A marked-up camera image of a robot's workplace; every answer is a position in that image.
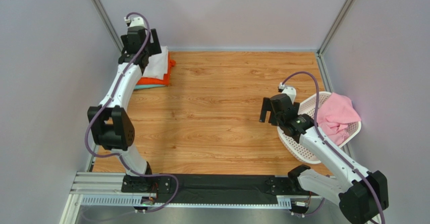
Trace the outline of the white t shirt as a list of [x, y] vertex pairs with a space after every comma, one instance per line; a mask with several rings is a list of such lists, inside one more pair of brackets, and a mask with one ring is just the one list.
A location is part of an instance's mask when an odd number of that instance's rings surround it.
[[142, 77], [162, 80], [168, 72], [168, 47], [161, 46], [162, 52], [149, 57], [149, 63], [145, 68]]

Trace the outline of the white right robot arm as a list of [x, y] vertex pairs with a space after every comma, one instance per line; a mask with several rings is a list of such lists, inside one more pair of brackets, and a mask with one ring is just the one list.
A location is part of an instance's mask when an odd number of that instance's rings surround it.
[[282, 144], [302, 162], [289, 171], [293, 184], [337, 204], [350, 223], [372, 222], [389, 207], [388, 181], [346, 154], [319, 122], [320, 113], [336, 98], [321, 91], [297, 102], [296, 89], [279, 86], [279, 93], [262, 100], [260, 122], [277, 128]]

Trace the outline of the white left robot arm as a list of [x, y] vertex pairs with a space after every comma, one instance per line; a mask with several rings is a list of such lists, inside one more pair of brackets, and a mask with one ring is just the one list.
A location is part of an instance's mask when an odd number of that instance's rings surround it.
[[127, 114], [131, 95], [143, 76], [149, 58], [161, 53], [157, 32], [140, 13], [131, 12], [124, 18], [127, 33], [121, 36], [123, 49], [118, 59], [115, 79], [97, 106], [88, 109], [89, 125], [84, 144], [96, 158], [116, 157], [128, 176], [151, 177], [149, 163], [133, 144], [135, 128]]

